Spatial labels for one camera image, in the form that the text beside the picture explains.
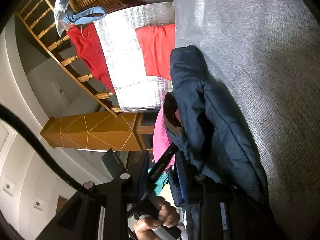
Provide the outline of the person's left hand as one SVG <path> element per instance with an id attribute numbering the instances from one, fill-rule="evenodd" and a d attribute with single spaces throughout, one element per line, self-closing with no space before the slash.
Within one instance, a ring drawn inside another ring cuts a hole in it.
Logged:
<path id="1" fill-rule="evenodd" d="M 161 208 L 158 212 L 158 218 L 141 218 L 134 226 L 135 234 L 139 240 L 161 240 L 153 231 L 154 229 L 161 226 L 167 228 L 178 226 L 180 215 L 177 213 L 176 208 L 161 196 L 156 196 L 155 202 Z"/>

